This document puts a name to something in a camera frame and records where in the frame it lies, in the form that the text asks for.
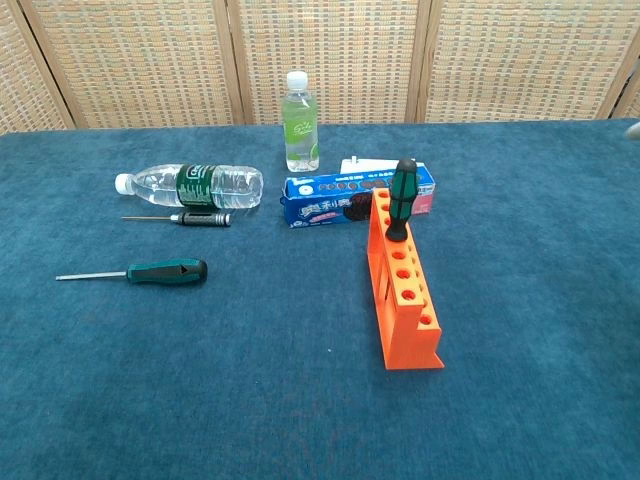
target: small plastic bottle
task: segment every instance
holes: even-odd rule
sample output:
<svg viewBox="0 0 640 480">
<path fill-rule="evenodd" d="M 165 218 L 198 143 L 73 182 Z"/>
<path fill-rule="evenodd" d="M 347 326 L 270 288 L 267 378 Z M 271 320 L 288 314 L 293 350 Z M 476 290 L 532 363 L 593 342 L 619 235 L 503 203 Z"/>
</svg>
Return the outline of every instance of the small plastic bottle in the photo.
<svg viewBox="0 0 640 480">
<path fill-rule="evenodd" d="M 167 207 L 251 208 L 260 203 L 262 186 L 255 168 L 229 165 L 158 165 L 116 177 L 118 193 Z"/>
<path fill-rule="evenodd" d="M 307 91 L 309 79 L 302 71 L 287 74 L 289 93 L 282 100 L 287 168 L 310 172 L 320 165 L 318 154 L 318 106 Z"/>
</svg>

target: screwdriver handle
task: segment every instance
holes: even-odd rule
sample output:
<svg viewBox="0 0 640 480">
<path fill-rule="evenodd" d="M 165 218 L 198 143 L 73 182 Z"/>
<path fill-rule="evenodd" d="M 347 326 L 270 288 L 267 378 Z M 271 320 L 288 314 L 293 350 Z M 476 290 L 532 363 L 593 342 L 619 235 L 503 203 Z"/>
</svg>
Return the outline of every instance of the screwdriver handle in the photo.
<svg viewBox="0 0 640 480">
<path fill-rule="evenodd" d="M 229 227 L 231 226 L 231 214 L 183 212 L 178 216 L 177 223 L 189 226 Z"/>
<path fill-rule="evenodd" d="M 129 265 L 127 279 L 131 283 L 189 283 L 207 278 L 207 263 L 197 258 L 175 258 L 166 262 Z"/>
<path fill-rule="evenodd" d="M 404 242 L 407 239 L 407 220 L 411 216 L 413 201 L 418 196 L 418 177 L 416 162 L 403 159 L 398 162 L 391 179 L 391 202 L 389 215 L 391 224 L 386 236 L 392 242 Z"/>
</svg>

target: wooden frame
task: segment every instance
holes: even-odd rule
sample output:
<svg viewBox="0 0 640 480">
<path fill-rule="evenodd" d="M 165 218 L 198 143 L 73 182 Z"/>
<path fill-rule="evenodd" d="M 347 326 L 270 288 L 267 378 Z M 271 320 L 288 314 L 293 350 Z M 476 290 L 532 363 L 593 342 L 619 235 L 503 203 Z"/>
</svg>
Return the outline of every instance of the wooden frame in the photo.
<svg viewBox="0 0 640 480">
<path fill-rule="evenodd" d="M 419 0 L 418 13 L 416 15 L 416 30 L 413 39 L 413 54 L 411 56 L 411 71 L 409 72 L 409 91 L 407 92 L 407 108 L 404 121 L 415 123 L 417 121 L 418 95 L 420 80 L 422 78 L 422 65 L 424 62 L 424 47 L 427 42 L 429 13 L 432 0 Z"/>
<path fill-rule="evenodd" d="M 613 117 L 624 117 L 637 96 L 640 96 L 640 69 L 636 70 L 631 76 L 627 88 L 624 89 L 624 93 L 613 111 Z"/>
<path fill-rule="evenodd" d="M 240 95 L 240 86 L 238 83 L 237 59 L 234 58 L 233 39 L 229 30 L 229 21 L 225 0 L 213 0 L 213 11 L 216 18 L 216 29 L 218 31 L 218 39 L 220 41 L 220 54 L 222 55 L 222 64 L 224 67 L 224 79 L 229 90 L 229 101 L 231 103 L 231 114 L 233 122 L 236 124 L 244 124 L 245 113 Z"/>
<path fill-rule="evenodd" d="M 638 28 L 638 30 L 636 31 L 636 34 L 633 37 L 633 40 L 631 41 L 631 45 L 629 45 L 629 48 L 627 49 L 627 53 L 622 59 L 622 63 L 620 64 L 620 67 L 618 67 L 618 71 L 616 72 L 616 76 L 613 78 L 613 82 L 611 82 L 609 91 L 607 92 L 604 99 L 602 100 L 602 104 L 600 104 L 600 108 L 596 113 L 596 118 L 609 118 L 609 115 L 613 110 L 616 100 L 618 99 L 618 97 L 620 96 L 620 93 L 622 92 L 622 89 L 624 88 L 624 84 L 627 81 L 629 73 L 631 72 L 631 69 L 633 68 L 633 65 L 638 60 L 639 56 L 640 56 L 640 28 Z"/>
<path fill-rule="evenodd" d="M 247 124 L 254 124 L 256 121 L 253 115 L 251 84 L 249 83 L 249 72 L 247 69 L 247 54 L 244 40 L 242 38 L 240 6 L 238 5 L 237 0 L 227 0 L 227 11 L 229 14 L 229 27 L 233 42 L 236 74 L 238 76 L 238 85 L 240 87 L 240 99 L 242 102 L 242 109 L 244 111 L 244 121 Z"/>
<path fill-rule="evenodd" d="M 420 72 L 420 85 L 418 90 L 416 122 L 423 123 L 427 114 L 427 97 L 429 95 L 429 83 L 431 82 L 431 70 L 433 67 L 433 55 L 438 41 L 438 27 L 440 25 L 440 12 L 444 0 L 429 1 L 429 20 L 427 23 L 424 55 L 422 56 L 422 68 Z"/>
<path fill-rule="evenodd" d="M 47 62 L 42 56 L 42 52 L 36 43 L 36 40 L 33 38 L 31 34 L 31 30 L 29 29 L 29 25 L 22 15 L 22 10 L 20 10 L 20 6 L 17 3 L 17 0 L 7 0 L 7 5 L 9 7 L 9 11 L 11 15 L 13 15 L 13 19 L 16 23 L 16 26 L 22 37 L 24 38 L 25 44 L 27 48 L 31 52 L 31 56 L 33 57 L 33 61 L 38 67 L 38 71 L 42 76 L 42 80 L 44 81 L 47 90 L 53 100 L 54 105 L 56 106 L 58 112 L 60 113 L 60 117 L 62 118 L 62 122 L 67 128 L 75 128 L 75 123 L 73 118 L 71 117 L 69 110 L 67 109 L 67 105 L 58 90 L 58 86 L 49 71 L 49 67 L 47 66 Z"/>
<path fill-rule="evenodd" d="M 53 77 L 55 78 L 56 83 L 58 84 L 58 88 L 60 89 L 60 93 L 62 97 L 65 99 L 67 107 L 69 108 L 69 112 L 71 112 L 71 116 L 75 121 L 75 124 L 78 128 L 87 128 L 89 125 L 87 123 L 87 119 L 82 113 L 82 109 L 80 108 L 80 104 L 76 99 L 75 95 L 71 91 L 71 87 L 69 86 L 69 82 L 67 81 L 67 77 L 62 70 L 62 67 L 56 61 L 56 54 L 53 50 L 53 46 L 49 41 L 49 37 L 42 26 L 42 22 L 40 21 L 40 16 L 38 12 L 36 12 L 35 8 L 33 8 L 33 4 L 31 0 L 18 0 L 20 5 L 22 6 L 22 10 L 24 11 L 25 16 L 27 17 L 27 21 L 31 26 L 31 30 L 33 31 L 38 44 L 40 45 L 40 49 L 42 50 L 42 54 L 47 59 L 47 63 L 49 65 L 49 69 Z"/>
</svg>

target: blue box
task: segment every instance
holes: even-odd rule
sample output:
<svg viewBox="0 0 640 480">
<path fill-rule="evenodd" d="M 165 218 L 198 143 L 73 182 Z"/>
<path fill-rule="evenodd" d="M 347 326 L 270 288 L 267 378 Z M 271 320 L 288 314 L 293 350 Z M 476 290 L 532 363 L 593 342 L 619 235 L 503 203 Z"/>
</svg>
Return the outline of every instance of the blue box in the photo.
<svg viewBox="0 0 640 480">
<path fill-rule="evenodd" d="M 291 228 L 349 223 L 366 220 L 371 213 L 371 191 L 388 188 L 394 170 L 287 178 L 280 203 Z M 420 166 L 418 197 L 412 214 L 428 213 L 433 203 L 435 182 Z"/>
</svg>

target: woven screen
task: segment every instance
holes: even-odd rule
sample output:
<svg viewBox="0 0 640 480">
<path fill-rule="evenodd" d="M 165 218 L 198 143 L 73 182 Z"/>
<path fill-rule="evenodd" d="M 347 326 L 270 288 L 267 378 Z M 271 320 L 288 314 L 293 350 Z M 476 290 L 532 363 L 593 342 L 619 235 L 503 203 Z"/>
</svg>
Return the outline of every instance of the woven screen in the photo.
<svg viewBox="0 0 640 480">
<path fill-rule="evenodd" d="M 238 3 L 256 123 L 280 121 L 293 69 L 309 74 L 321 122 L 404 121 L 417 0 Z"/>
<path fill-rule="evenodd" d="M 213 1 L 31 4 L 87 125 L 147 127 L 232 123 Z"/>
<path fill-rule="evenodd" d="M 442 0 L 424 120 L 594 118 L 640 27 L 639 7 Z"/>
<path fill-rule="evenodd" d="M 64 128 L 25 37 L 7 1 L 0 0 L 0 134 Z"/>
</svg>

